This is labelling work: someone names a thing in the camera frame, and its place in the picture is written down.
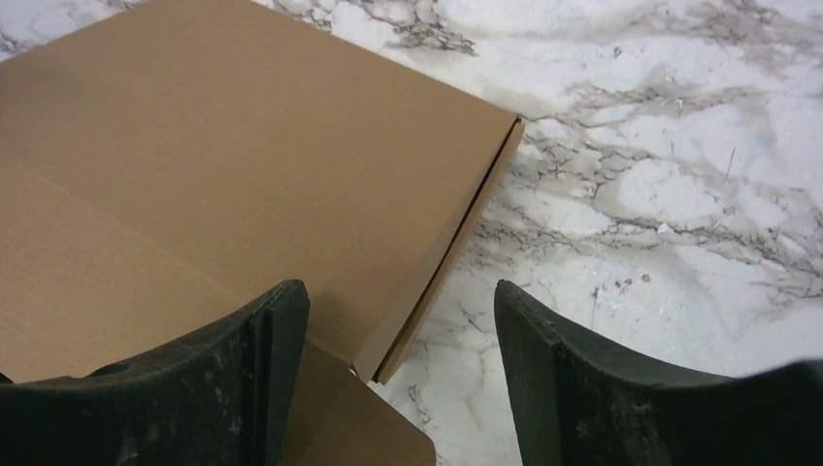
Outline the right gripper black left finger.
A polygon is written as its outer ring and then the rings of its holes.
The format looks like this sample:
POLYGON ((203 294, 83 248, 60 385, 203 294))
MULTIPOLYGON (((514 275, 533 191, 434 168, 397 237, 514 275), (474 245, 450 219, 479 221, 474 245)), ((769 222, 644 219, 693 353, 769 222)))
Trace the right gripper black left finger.
POLYGON ((1 382, 5 465, 277 465, 311 301, 287 280, 83 378, 1 382))

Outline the brown cardboard box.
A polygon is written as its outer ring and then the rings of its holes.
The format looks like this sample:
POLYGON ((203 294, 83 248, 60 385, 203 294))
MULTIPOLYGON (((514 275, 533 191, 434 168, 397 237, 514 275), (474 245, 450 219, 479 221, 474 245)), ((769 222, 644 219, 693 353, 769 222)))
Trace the brown cardboard box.
POLYGON ((399 368, 515 114, 250 1, 148 1, 1 65, 1 382, 83 378, 287 280, 277 465, 433 465, 399 368))

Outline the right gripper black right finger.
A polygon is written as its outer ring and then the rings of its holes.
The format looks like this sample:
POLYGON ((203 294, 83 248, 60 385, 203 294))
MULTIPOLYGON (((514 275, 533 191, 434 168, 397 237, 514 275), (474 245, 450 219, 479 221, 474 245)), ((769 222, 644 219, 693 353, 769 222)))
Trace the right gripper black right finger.
POLYGON ((736 379, 652 358, 500 281, 494 317, 526 465, 818 465, 822 363, 736 379))

